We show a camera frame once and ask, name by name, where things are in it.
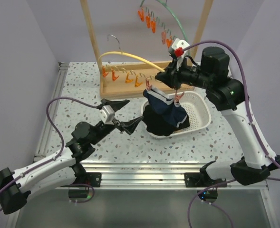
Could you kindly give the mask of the yellow clip hanger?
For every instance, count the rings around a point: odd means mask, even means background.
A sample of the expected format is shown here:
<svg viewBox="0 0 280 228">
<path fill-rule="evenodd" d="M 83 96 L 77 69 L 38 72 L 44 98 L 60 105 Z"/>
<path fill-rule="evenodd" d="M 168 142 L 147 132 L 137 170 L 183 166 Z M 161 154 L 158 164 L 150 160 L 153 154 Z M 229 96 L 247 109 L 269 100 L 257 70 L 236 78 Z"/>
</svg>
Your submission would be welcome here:
<svg viewBox="0 0 280 228">
<path fill-rule="evenodd" d="M 148 61 L 148 60 L 146 60 L 142 57 L 123 52 L 121 50 L 120 42 L 117 39 L 117 37 L 112 35 L 112 34 L 108 34 L 107 35 L 107 41 L 109 41 L 109 36 L 111 36 L 111 37 L 113 37 L 114 39 L 117 40 L 119 51 L 105 52 L 105 53 L 101 54 L 100 57 L 97 60 L 97 63 L 99 65 L 99 69 L 100 69 L 100 86 L 101 86 L 101 88 L 106 87 L 105 77 L 108 75 L 108 73 L 106 72 L 106 68 L 101 63 L 101 58 L 104 57 L 104 56 L 107 56 L 107 55 L 120 55 L 120 56 L 129 57 L 129 58 L 132 58 L 132 59 L 139 60 L 140 62 L 143 62 L 145 65 L 148 65 L 150 68 L 154 68 L 154 69 L 158 70 L 159 72 L 164 72 L 165 71 L 163 68 L 159 67 L 155 63 L 150 62 L 150 61 Z M 126 73 L 125 83 L 128 84 L 128 83 L 134 82 L 134 87 L 138 88 L 139 86 L 141 86 L 143 84 L 142 82 L 138 82 L 138 78 L 139 77 L 144 77 L 144 75 L 142 75 L 142 73 L 136 74 L 133 71 L 133 69 L 135 68 L 135 64 L 129 65 L 129 66 L 131 67 L 129 70 L 126 70 L 125 68 L 118 68 L 117 70 L 113 70 L 112 68 L 109 68 L 110 71 L 113 72 L 112 73 L 112 79 L 113 79 L 113 81 L 116 81 L 118 79 L 118 76 L 115 76 L 115 71 L 120 71 L 120 72 Z"/>
</svg>

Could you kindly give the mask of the navy blue underwear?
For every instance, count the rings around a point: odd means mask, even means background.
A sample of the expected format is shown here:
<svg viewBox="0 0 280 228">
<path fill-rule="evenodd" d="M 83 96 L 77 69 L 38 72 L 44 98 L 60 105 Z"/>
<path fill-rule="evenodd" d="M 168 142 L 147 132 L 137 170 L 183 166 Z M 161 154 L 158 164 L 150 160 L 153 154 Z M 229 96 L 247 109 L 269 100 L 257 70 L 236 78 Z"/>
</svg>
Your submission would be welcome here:
<svg viewBox="0 0 280 228">
<path fill-rule="evenodd" d="M 179 128 L 187 119 L 186 110 L 170 96 L 155 86 L 145 89 L 143 96 L 148 100 L 152 110 L 175 128 Z"/>
</svg>

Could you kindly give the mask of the black sock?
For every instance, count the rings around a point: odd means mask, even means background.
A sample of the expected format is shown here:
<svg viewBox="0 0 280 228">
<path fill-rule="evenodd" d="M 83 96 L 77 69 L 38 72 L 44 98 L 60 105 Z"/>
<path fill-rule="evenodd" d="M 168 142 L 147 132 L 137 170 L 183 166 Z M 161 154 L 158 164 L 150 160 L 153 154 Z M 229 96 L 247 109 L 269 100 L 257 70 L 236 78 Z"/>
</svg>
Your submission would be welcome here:
<svg viewBox="0 0 280 228">
<path fill-rule="evenodd" d="M 145 107 L 143 117 L 149 133 L 157 136 L 169 136 L 175 131 L 175 127 L 166 122 L 160 114 L 154 112 L 150 105 Z"/>
</svg>

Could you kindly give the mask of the green clip hanger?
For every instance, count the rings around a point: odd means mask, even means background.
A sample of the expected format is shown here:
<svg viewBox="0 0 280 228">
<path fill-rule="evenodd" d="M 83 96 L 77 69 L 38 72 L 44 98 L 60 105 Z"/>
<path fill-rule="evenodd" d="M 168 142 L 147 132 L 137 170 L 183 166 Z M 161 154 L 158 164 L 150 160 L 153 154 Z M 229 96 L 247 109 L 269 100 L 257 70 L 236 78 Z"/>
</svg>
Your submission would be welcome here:
<svg viewBox="0 0 280 228">
<path fill-rule="evenodd" d="M 183 28 L 174 11 L 168 6 L 167 1 L 156 0 L 156 2 L 165 8 L 165 10 L 171 16 L 173 22 L 169 22 L 169 19 L 165 19 L 165 16 L 160 16 L 158 13 L 155 14 L 155 12 L 148 5 L 145 5 L 145 0 L 142 0 L 140 2 L 139 8 L 137 10 L 137 15 L 140 21 L 143 22 L 153 34 L 156 33 L 157 28 L 161 28 L 162 31 L 165 32 L 166 35 L 169 36 L 172 40 L 178 38 L 177 33 L 172 30 L 175 24 L 180 30 L 182 38 L 185 41 L 189 41 L 185 29 Z"/>
</svg>

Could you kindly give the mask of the black underwear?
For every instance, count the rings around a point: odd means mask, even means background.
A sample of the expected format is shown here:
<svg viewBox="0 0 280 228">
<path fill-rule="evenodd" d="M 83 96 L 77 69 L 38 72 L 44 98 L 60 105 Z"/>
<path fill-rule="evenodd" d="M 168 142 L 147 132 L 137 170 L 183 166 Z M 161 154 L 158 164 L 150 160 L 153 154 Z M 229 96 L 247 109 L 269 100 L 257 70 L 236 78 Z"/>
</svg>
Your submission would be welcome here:
<svg viewBox="0 0 280 228">
<path fill-rule="evenodd" d="M 174 116 L 174 131 L 179 131 L 190 127 L 188 114 Z"/>
</svg>

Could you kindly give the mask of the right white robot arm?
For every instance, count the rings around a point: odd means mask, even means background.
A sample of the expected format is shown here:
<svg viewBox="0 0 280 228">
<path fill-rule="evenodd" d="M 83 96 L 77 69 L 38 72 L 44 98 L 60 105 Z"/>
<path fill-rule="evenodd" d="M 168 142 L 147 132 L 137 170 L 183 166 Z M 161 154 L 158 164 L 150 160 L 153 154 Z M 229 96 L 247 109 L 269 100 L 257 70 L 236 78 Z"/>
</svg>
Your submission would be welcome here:
<svg viewBox="0 0 280 228">
<path fill-rule="evenodd" d="M 242 185 L 265 180 L 280 168 L 280 155 L 266 143 L 251 111 L 245 84 L 228 77 L 230 57 L 220 47 L 207 47 L 197 66 L 188 66 L 182 47 L 169 48 L 172 62 L 156 79 L 170 88 L 182 84 L 205 89 L 206 97 L 231 126 L 243 152 L 235 163 L 211 161 L 200 168 L 196 183 L 211 186 L 217 181 L 235 179 Z"/>
</svg>

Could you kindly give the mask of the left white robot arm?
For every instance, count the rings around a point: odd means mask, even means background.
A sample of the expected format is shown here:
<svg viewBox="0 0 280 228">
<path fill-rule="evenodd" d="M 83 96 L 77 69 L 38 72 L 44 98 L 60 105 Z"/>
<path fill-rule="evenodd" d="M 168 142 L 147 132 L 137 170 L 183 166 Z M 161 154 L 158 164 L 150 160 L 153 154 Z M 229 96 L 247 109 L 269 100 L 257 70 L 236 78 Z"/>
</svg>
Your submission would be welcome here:
<svg viewBox="0 0 280 228">
<path fill-rule="evenodd" d="M 139 116 L 127 122 L 116 119 L 116 111 L 122 109 L 129 100 L 111 101 L 102 99 L 100 105 L 87 107 L 99 111 L 100 121 L 96 125 L 79 122 L 72 132 L 69 142 L 62 142 L 58 151 L 14 171 L 4 168 L 0 171 L 0 211 L 5 215 L 24 207 L 37 195 L 57 187 L 88 185 L 87 173 L 81 162 L 95 152 L 93 147 L 114 129 L 131 135 L 143 120 Z"/>
</svg>

